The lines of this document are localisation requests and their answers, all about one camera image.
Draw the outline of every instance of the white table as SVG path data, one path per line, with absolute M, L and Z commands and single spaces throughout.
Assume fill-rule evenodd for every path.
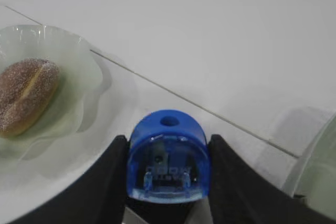
M 33 22 L 4 6 L 0 6 L 0 28 L 14 24 L 33 24 Z M 113 117 L 109 132 L 111 140 L 117 134 L 129 136 L 135 124 L 151 111 L 162 108 L 179 109 L 195 117 L 204 128 L 208 138 L 212 133 L 221 134 L 255 170 L 276 186 L 280 187 L 282 185 L 295 163 L 294 158 L 132 72 L 96 54 L 93 54 L 93 56 L 112 76 L 112 85 L 102 96 L 103 102 L 110 102 L 111 106 L 115 108 L 116 115 Z M 103 113 L 102 107 L 99 108 L 97 120 L 99 120 L 101 113 Z M 20 212 L 25 213 L 31 206 L 42 204 L 56 191 L 63 190 L 82 174 L 105 147 L 103 144 L 98 144 L 96 153 L 91 153 L 89 158 L 83 159 L 85 162 L 77 165 L 76 169 L 72 170 L 68 176 L 56 176 L 50 180 L 48 169 L 50 169 L 51 164 L 47 160 L 58 148 L 60 149 L 58 153 L 62 153 L 61 149 L 63 148 L 62 144 L 55 142 L 51 150 L 48 149 L 42 157 L 27 161 L 27 173 L 34 173 L 36 180 L 31 183 L 18 182 L 15 191 L 2 192 L 2 197 L 8 198 L 8 201 L 5 205 L 0 206 L 0 216 L 3 216 L 4 213 L 10 213 L 13 209 L 15 211 L 19 209 Z M 23 197 L 20 202 L 10 200 L 13 196 L 19 195 Z M 4 218 L 0 222 L 6 222 L 10 219 L 8 218 Z M 191 219 L 190 223 L 199 220 L 198 218 L 194 219 Z
M 134 79 L 138 94 L 131 119 L 111 136 L 129 135 L 151 111 L 180 109 L 281 186 L 295 160 L 257 138 L 299 156 L 336 105 L 333 0 L 0 1 L 80 34 L 141 76 L 103 60 L 116 80 Z M 2 27 L 32 22 L 0 11 Z

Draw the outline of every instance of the white tabletop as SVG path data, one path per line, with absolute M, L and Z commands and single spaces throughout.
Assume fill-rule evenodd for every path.
M 2 1 L 296 155 L 335 111 L 334 0 Z
M 0 6 L 0 28 L 33 23 L 9 8 Z M 100 105 L 94 122 L 95 125 L 110 124 L 107 141 L 95 139 L 95 142 L 92 142 L 89 137 L 84 139 L 82 149 L 74 154 L 77 159 L 60 158 L 59 155 L 64 153 L 62 150 L 66 143 L 56 141 L 43 155 L 23 161 L 26 172 L 23 177 L 13 171 L 13 174 L 2 178 L 4 183 L 16 181 L 16 186 L 15 190 L 2 190 L 0 187 L 1 199 L 6 199 L 5 203 L 2 201 L 0 204 L 0 223 L 8 222 L 18 214 L 30 211 L 32 206 L 42 204 L 63 190 L 95 161 L 114 136 L 125 134 L 128 137 L 141 118 L 152 111 L 164 108 L 182 110 L 195 117 L 205 130 L 208 139 L 213 133 L 221 134 L 250 166 L 277 187 L 285 181 L 296 161 L 294 158 L 141 76 L 97 54 L 92 53 L 92 56 L 100 65 L 103 75 L 107 74 L 111 77 L 111 80 L 107 81 L 109 84 L 100 102 L 109 105 L 112 118 L 108 122 L 104 121 L 105 118 L 102 115 L 106 111 L 104 106 Z M 123 59 L 113 57 L 126 65 Z

